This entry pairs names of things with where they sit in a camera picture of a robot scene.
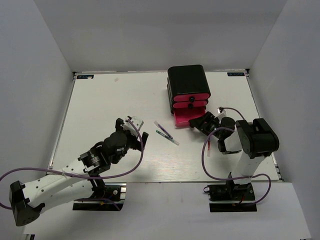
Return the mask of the pink bottom drawer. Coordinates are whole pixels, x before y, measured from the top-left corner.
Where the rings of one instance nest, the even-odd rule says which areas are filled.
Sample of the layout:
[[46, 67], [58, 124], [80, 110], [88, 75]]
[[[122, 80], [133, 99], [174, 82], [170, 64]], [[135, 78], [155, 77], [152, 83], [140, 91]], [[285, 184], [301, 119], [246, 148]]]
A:
[[188, 127], [189, 120], [199, 118], [206, 113], [206, 107], [175, 108], [173, 110], [176, 127]]

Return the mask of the pink drawer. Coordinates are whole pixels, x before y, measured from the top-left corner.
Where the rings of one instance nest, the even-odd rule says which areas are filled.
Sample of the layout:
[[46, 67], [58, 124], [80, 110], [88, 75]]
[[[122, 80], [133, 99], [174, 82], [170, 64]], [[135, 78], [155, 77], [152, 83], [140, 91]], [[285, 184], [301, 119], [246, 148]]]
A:
[[211, 95], [209, 93], [180, 94], [173, 97], [174, 102], [195, 102], [207, 100]]
[[193, 108], [205, 107], [207, 104], [208, 104], [208, 100], [196, 100], [194, 102], [181, 101], [181, 102], [174, 102], [172, 105], [172, 108], [173, 109], [193, 109]]
[[199, 118], [206, 113], [206, 107], [175, 108], [173, 110], [176, 127], [188, 127], [189, 120]]

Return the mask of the pink top drawer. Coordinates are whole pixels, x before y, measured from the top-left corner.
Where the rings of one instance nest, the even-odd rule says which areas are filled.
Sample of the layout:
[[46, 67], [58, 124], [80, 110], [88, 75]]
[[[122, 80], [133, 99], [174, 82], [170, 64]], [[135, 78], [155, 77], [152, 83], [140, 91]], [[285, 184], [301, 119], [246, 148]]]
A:
[[207, 100], [211, 95], [209, 93], [180, 94], [173, 97], [174, 102], [195, 102]]

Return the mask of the red pen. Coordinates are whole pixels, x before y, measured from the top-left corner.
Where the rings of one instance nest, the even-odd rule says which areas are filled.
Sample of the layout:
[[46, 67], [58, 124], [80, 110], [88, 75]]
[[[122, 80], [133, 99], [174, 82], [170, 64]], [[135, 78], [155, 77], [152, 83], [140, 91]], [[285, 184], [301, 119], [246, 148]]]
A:
[[207, 141], [207, 157], [211, 156], [211, 141]]

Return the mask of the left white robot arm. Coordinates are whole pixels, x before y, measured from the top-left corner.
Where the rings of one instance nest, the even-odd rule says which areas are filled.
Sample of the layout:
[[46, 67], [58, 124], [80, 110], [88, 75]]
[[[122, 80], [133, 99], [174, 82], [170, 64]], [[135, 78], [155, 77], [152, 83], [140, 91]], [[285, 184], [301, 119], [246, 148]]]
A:
[[30, 182], [13, 182], [9, 202], [16, 226], [28, 225], [45, 211], [74, 200], [105, 200], [107, 188], [100, 174], [117, 164], [129, 150], [144, 151], [149, 135], [140, 133], [143, 124], [136, 116], [118, 118], [115, 132], [61, 170]]

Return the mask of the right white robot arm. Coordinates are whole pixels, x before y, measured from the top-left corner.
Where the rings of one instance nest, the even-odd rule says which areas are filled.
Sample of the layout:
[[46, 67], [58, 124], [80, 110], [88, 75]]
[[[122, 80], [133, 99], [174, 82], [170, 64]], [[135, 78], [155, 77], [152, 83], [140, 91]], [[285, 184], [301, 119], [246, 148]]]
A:
[[190, 119], [191, 128], [196, 128], [207, 136], [203, 149], [212, 136], [217, 139], [217, 147], [223, 155], [240, 154], [237, 165], [227, 178], [218, 178], [208, 173], [201, 154], [201, 164], [205, 174], [217, 181], [231, 181], [225, 188], [226, 195], [236, 200], [244, 193], [244, 187], [257, 178], [255, 172], [259, 165], [273, 152], [279, 149], [277, 134], [264, 118], [255, 118], [248, 122], [245, 119], [234, 120], [221, 113], [214, 116], [206, 112], [203, 116]]

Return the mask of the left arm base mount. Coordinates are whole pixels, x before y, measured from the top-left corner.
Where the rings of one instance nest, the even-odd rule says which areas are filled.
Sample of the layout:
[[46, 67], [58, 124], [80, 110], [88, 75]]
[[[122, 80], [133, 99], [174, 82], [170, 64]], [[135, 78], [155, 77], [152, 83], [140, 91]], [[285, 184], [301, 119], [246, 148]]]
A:
[[93, 183], [90, 197], [73, 202], [73, 211], [119, 212], [125, 203], [126, 183]]

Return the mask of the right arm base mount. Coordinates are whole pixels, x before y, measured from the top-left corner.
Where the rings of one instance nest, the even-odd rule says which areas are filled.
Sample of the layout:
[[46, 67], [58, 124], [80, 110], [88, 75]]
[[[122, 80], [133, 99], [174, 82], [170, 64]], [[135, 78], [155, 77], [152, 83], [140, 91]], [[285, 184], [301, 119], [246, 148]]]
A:
[[251, 183], [232, 187], [226, 184], [211, 184], [203, 188], [209, 196], [211, 213], [257, 212], [256, 197]]

